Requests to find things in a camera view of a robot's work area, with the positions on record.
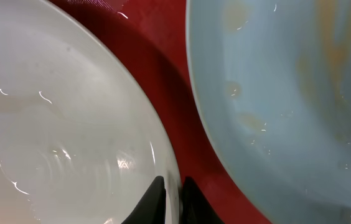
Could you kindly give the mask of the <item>white plate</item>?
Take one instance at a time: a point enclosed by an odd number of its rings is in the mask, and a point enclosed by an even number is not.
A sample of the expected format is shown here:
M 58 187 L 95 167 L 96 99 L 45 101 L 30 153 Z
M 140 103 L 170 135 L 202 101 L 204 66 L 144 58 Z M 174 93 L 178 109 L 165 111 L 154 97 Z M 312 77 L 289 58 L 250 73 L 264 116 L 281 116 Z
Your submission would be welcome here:
M 0 1 L 0 223 L 122 223 L 153 180 L 180 222 L 180 175 L 123 64 L 48 1 Z

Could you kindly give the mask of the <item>light blue plate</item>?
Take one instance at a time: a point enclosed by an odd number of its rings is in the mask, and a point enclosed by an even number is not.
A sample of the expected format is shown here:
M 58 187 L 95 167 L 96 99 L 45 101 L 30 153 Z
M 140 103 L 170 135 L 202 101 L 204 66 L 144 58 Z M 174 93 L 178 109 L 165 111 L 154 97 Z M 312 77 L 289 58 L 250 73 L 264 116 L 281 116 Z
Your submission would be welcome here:
M 193 0 L 190 82 L 210 143 L 273 223 L 351 223 L 351 0 Z

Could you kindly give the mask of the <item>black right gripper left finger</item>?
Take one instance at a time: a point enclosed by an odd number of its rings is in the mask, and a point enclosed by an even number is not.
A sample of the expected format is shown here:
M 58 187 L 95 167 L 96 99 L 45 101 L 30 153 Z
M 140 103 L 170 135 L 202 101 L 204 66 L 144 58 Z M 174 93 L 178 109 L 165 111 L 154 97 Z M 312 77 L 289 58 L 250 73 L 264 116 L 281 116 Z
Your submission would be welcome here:
M 134 210 L 122 224 L 165 224 L 166 189 L 163 176 L 157 176 Z

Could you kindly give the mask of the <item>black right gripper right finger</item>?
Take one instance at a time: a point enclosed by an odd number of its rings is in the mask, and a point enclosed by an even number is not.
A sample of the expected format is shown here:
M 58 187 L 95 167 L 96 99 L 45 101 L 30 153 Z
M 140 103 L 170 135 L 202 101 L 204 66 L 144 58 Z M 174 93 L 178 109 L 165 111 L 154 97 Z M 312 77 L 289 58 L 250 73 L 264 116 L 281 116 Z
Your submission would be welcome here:
M 182 187 L 183 224 L 224 224 L 191 177 Z

